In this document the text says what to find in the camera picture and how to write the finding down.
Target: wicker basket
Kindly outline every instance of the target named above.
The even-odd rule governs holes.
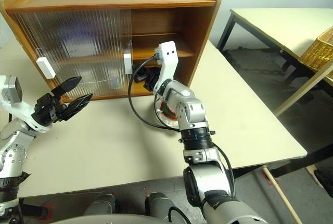
[[[333,27],[321,34],[298,59],[314,70],[320,70],[333,57]],[[327,75],[333,78],[333,71]]]

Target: beige tabletop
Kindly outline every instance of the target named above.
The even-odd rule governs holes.
[[[242,8],[230,11],[296,59],[333,26],[333,9]],[[325,77],[324,80],[333,86],[333,79]]]
[[[16,40],[0,50],[0,73],[19,77],[23,100],[34,104],[49,91]],[[222,54],[208,42],[190,87],[207,108],[213,141],[234,168],[302,157],[290,135]],[[133,98],[153,120],[152,96]],[[8,114],[0,111],[0,126]],[[149,127],[131,111],[127,98],[92,101],[67,122],[58,122],[32,143],[23,170],[31,176],[19,197],[53,194],[181,176],[180,135]]]

